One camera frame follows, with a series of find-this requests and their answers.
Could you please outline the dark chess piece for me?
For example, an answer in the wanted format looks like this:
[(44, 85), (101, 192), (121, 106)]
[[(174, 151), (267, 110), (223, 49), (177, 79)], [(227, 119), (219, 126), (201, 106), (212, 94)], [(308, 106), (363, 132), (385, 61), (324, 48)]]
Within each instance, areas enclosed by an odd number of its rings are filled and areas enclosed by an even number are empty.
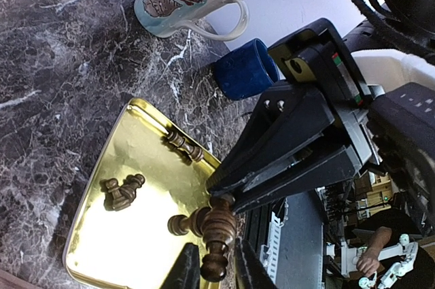
[(210, 211), (205, 214), (201, 230), (207, 253), (202, 259), (201, 276), (208, 282), (220, 282), (226, 276), (227, 252), (236, 237), (237, 221), (232, 206), (235, 198), (231, 194), (211, 197)]

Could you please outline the dark blue mug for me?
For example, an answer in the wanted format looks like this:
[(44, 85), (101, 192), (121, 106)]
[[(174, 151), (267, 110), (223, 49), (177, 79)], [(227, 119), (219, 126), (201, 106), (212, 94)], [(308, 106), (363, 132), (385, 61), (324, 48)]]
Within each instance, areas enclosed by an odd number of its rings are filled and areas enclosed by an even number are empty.
[(214, 62), (213, 75), (223, 94), (233, 101), (261, 94), (279, 80), (278, 68), (258, 38)]

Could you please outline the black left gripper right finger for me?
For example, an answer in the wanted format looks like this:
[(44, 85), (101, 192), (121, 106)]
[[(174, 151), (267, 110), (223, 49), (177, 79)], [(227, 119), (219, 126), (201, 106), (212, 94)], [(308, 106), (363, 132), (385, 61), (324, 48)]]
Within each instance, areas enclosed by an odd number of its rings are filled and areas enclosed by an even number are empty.
[(235, 240), (234, 273), (236, 288), (277, 289), (249, 242), (240, 237)]

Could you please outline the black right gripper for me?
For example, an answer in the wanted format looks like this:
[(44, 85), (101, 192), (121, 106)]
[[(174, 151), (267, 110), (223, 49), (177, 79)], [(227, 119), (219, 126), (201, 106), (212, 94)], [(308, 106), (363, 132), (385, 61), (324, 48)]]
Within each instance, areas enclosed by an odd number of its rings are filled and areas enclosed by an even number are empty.
[[(335, 26), (317, 19), (276, 41), (268, 53), (286, 80), (315, 86), (279, 81), (263, 92), (238, 141), (207, 180), (211, 194), (246, 190), (236, 197), (236, 214), (350, 180), (360, 165), (361, 174), (376, 171), (366, 126), (375, 96)], [(290, 157), (333, 121), (353, 148), (319, 149), (286, 169)]]

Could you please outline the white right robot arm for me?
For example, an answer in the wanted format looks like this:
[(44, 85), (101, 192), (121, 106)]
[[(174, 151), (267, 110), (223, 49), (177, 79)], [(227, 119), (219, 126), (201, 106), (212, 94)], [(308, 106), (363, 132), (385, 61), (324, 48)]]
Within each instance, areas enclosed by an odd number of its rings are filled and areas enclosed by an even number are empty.
[(321, 18), (269, 49), (284, 79), (260, 96), (238, 142), (207, 181), (234, 212), (370, 169), (434, 196), (434, 67), (394, 49), (350, 52)]

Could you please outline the pile of dark chess pieces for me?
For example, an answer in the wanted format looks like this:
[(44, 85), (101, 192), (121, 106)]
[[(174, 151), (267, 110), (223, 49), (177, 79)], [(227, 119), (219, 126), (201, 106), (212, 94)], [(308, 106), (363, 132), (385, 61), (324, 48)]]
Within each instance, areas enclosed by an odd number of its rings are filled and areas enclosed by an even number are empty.
[[(162, 140), (163, 144), (169, 146), (171, 151), (176, 153), (183, 163), (191, 165), (201, 162), (205, 153), (200, 145), (191, 143), (187, 137), (178, 131), (170, 130)], [(200, 207), (199, 203), (205, 199), (205, 186), (201, 184), (198, 177), (183, 176), (180, 172), (172, 171), (170, 174), (149, 176), (142, 173), (128, 174), (121, 184), (115, 177), (102, 179), (100, 181), (102, 191), (110, 197), (109, 209), (121, 211), (130, 207), (137, 198), (137, 190), (146, 184), (153, 184), (158, 189), (166, 190), (176, 203), (192, 203), (196, 209), (190, 216), (182, 214), (169, 218), (168, 230), (176, 236), (186, 235), (191, 232), (197, 237), (203, 236), (201, 224), (205, 214), (210, 211), (208, 207)]]

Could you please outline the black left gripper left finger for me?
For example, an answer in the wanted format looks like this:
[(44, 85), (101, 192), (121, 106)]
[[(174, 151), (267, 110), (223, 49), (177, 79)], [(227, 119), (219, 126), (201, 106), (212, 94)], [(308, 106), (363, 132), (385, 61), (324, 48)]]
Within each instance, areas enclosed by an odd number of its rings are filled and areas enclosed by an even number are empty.
[(197, 245), (193, 243), (186, 243), (184, 245), (160, 288), (200, 288), (200, 261)]

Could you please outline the gold metal tray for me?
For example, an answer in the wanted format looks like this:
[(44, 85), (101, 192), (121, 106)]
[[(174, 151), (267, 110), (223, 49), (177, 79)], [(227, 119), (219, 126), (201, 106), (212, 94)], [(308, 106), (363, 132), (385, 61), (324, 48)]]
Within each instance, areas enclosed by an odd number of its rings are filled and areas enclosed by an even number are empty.
[(109, 209), (110, 197), (100, 181), (115, 177), (122, 183), (128, 174), (149, 176), (180, 172), (197, 176), (205, 186), (219, 160), (205, 152), (199, 163), (187, 165), (162, 140), (176, 125), (147, 101), (131, 99), (120, 113), (96, 162), (77, 209), (63, 253), (68, 274), (96, 288), (159, 288), (186, 243), (206, 250), (193, 234), (170, 234), (171, 216), (191, 214), (192, 203), (176, 203), (166, 190), (146, 184), (137, 198), (121, 211)]

